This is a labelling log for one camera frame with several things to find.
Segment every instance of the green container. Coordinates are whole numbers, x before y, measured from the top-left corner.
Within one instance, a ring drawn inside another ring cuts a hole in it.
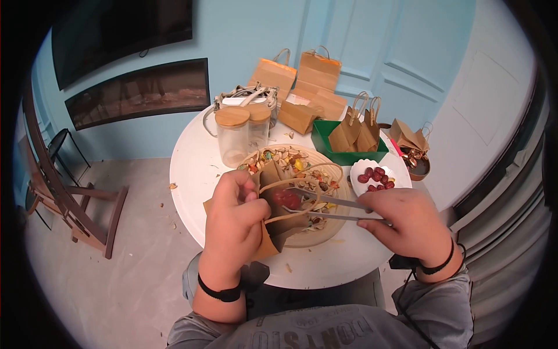
[[[380,138],[378,151],[368,152],[333,152],[329,144],[328,136],[337,127],[340,121],[316,120],[312,128],[312,142],[318,152],[324,154],[329,160],[341,166],[352,166],[360,159],[370,159],[380,162],[384,155],[389,152],[386,144]]]

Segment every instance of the concrete floor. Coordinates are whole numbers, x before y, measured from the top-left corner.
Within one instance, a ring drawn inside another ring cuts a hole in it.
[[[104,190],[129,185],[110,260],[85,243],[73,243],[70,228],[43,208],[52,231],[37,214],[29,218],[25,236],[33,270],[83,348],[164,347],[173,322],[191,311],[182,297],[181,276],[201,247],[175,211],[169,166],[170,158],[94,162],[80,180]],[[426,190],[421,183],[418,187]],[[91,199],[87,213],[106,227],[111,207]],[[408,271],[391,270],[386,263],[379,273],[386,310],[396,314],[391,293]]]

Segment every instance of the hand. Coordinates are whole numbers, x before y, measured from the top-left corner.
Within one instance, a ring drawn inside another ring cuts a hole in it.
[[[371,219],[357,224],[394,253],[416,257],[426,267],[439,266],[448,259],[450,232],[424,193],[407,188],[380,190],[364,193],[357,202],[392,222],[392,227]]]
[[[261,243],[261,221],[271,215],[271,208],[257,199],[255,187],[248,171],[235,170],[224,173],[213,192],[199,270],[215,291],[238,285],[240,268]]]

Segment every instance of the black wristband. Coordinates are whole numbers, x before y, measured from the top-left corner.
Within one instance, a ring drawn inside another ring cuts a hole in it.
[[[200,284],[201,289],[208,294],[208,296],[213,297],[215,299],[219,299],[221,302],[230,303],[238,300],[240,298],[240,293],[242,291],[242,283],[239,282],[238,286],[235,288],[222,290],[222,291],[214,291],[207,287],[204,282],[201,280],[200,274],[198,273],[198,284]]]
[[[422,270],[422,272],[425,273],[426,275],[432,275],[432,274],[437,273],[438,271],[442,270],[446,265],[448,265],[451,258],[453,257],[454,248],[455,248],[455,246],[454,246],[454,243],[453,243],[453,239],[451,239],[451,252],[450,252],[450,256],[448,257],[448,259],[446,259],[446,261],[442,265],[435,266],[433,268],[429,268],[429,267],[423,266],[421,264],[420,269]]]

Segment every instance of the tongs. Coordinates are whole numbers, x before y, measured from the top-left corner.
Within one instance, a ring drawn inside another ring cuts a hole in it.
[[[316,193],[312,192],[310,190],[306,190],[306,189],[302,189],[302,188],[298,188],[298,187],[289,187],[287,188],[288,190],[291,190],[293,192],[295,192],[298,195],[303,195],[309,199],[316,199]],[[322,202],[329,202],[332,204],[336,204],[336,205],[340,205],[340,206],[348,206],[348,207],[354,207],[354,208],[360,208],[363,209],[365,211],[368,212],[372,212],[373,210],[363,204],[360,204],[358,202],[355,201],[349,201],[349,200],[342,200],[342,199],[338,199],[338,198],[334,198],[334,197],[330,197],[327,195],[321,195],[320,200]],[[297,213],[300,212],[300,210],[295,210],[295,209],[290,209],[286,206],[283,206],[283,208],[285,210],[287,210],[287,212],[289,213]],[[314,212],[314,211],[310,211],[307,213],[308,216],[312,216],[312,217],[324,217],[324,218],[332,218],[332,219],[342,219],[344,221],[359,221],[361,219],[373,219],[375,221],[380,221],[382,223],[385,223],[389,226],[392,225],[392,223],[386,219],[383,218],[372,218],[372,217],[355,217],[355,216],[344,216],[342,214],[333,214],[333,213],[323,213],[323,212]]]

